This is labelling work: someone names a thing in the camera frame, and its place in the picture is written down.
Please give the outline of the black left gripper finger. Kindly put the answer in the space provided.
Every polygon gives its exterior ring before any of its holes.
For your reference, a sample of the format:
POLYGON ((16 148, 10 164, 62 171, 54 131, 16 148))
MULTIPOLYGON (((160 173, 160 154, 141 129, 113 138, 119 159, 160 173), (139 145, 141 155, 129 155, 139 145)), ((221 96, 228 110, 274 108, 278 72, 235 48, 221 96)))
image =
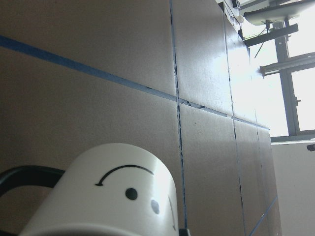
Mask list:
POLYGON ((179 229, 179 236, 190 236, 190 231, 187 228, 179 229))

